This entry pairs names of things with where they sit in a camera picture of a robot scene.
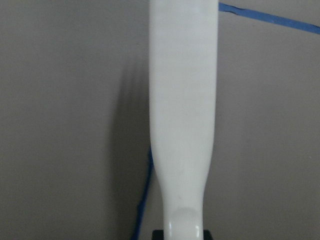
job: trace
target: white plastic utensil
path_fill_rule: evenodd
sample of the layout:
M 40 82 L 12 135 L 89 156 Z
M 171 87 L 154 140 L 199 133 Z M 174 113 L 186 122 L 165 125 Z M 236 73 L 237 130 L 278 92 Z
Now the white plastic utensil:
M 217 0 L 150 1 L 150 135 L 165 240 L 203 240 L 214 142 Z

